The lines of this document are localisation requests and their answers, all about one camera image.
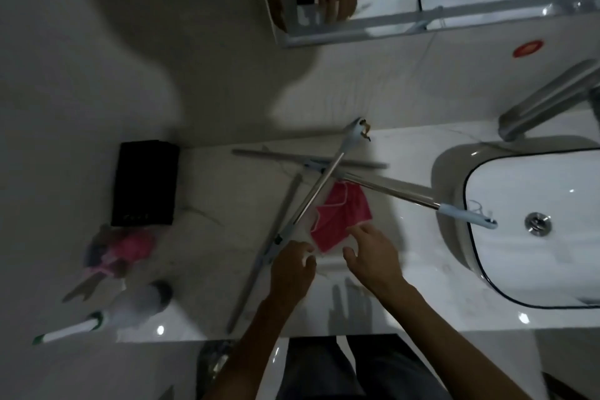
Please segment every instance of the metal faucet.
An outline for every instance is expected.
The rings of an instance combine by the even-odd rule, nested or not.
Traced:
[[[498,134],[504,141],[514,141],[526,131],[586,100],[598,114],[600,63],[595,59],[579,62],[502,114],[498,119]]]

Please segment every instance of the red circular sticker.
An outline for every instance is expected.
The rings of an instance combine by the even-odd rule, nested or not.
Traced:
[[[544,46],[544,42],[542,40],[535,40],[529,43],[525,43],[524,45],[519,46],[512,52],[512,56],[514,58],[525,57],[526,55],[531,55],[533,53],[538,52]]]

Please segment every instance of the cleaning cloth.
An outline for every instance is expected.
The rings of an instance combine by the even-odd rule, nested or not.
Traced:
[[[371,220],[371,210],[361,186],[345,180],[334,183],[310,230],[319,250],[325,253],[348,236],[346,229]]]

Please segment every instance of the metal drain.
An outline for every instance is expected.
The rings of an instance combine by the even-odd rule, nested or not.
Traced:
[[[538,237],[548,236],[552,231],[550,217],[539,212],[532,212],[525,217],[525,228],[530,234]]]

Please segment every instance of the vessel sink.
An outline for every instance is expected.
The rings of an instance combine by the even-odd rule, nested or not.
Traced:
[[[469,268],[532,308],[600,306],[600,149],[508,156],[474,168],[455,204],[498,221],[457,222]]]

